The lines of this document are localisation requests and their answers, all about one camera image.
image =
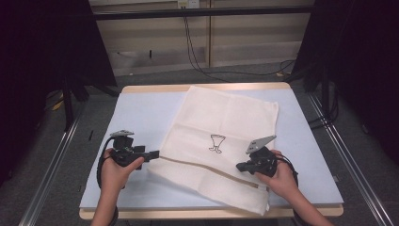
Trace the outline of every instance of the wall outlet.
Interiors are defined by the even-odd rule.
[[[177,8],[188,8],[188,0],[178,0]]]
[[[188,8],[200,8],[200,0],[188,0]]]

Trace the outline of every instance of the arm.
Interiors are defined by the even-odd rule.
[[[104,153],[104,158],[109,156],[111,149]],[[104,161],[102,168],[102,189],[94,218],[91,225],[109,225],[114,216],[115,206],[117,205],[120,190],[124,188],[129,174],[144,162],[143,157],[139,157],[129,166],[123,168],[111,159]]]
[[[332,225],[300,192],[296,186],[293,173],[287,164],[278,162],[277,172],[273,177],[268,177],[259,172],[255,175],[265,182],[277,195],[291,204],[302,219],[311,225]]]

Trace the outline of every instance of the white cloth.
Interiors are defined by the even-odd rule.
[[[148,169],[211,200],[263,215],[265,185],[235,165],[249,160],[250,141],[275,135],[278,112],[277,103],[191,87],[163,141],[161,158]]]

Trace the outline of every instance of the person's left hand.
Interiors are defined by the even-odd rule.
[[[105,150],[104,158],[110,155],[111,150],[112,149]],[[105,159],[101,173],[102,192],[119,193],[126,185],[130,173],[141,166],[143,162],[144,158],[139,157],[127,167],[121,167],[112,158],[108,157]]]

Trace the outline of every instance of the gray carpet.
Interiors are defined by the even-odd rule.
[[[241,71],[249,73],[273,72],[279,64],[248,65],[225,67],[221,71]],[[276,82],[282,78],[273,75],[243,75],[213,73],[212,76],[229,82]],[[151,73],[117,77],[121,90],[128,85],[216,83],[220,80],[207,77],[193,70]],[[302,81],[291,84],[296,98],[308,120],[317,118],[308,94],[302,88]],[[89,225],[89,221],[79,218],[79,202],[85,189],[88,174],[96,152],[104,137],[107,125],[113,114],[117,98],[110,97],[96,89],[88,88],[91,96],[84,106],[71,145],[66,152],[52,183],[48,197],[41,209],[37,225]],[[337,130],[359,164],[363,174],[383,201],[392,220],[399,222],[399,167],[382,152],[377,140],[361,130],[361,121],[346,102],[340,99],[340,115],[334,122]],[[11,180],[0,187],[0,225],[18,225],[24,211],[34,196],[40,180],[47,170],[64,129],[63,109],[48,110],[41,121],[32,143],[31,152],[22,156],[18,168],[13,171]],[[333,175],[338,175],[337,186],[345,201],[344,213],[331,218],[336,225],[378,225],[367,203],[359,193],[352,176],[337,154],[326,130],[319,128],[313,134],[321,147],[324,158]],[[129,221],[131,225],[151,225],[150,221]],[[205,225],[203,220],[157,221],[160,225]],[[289,219],[281,220],[235,220],[233,225],[291,225]]]

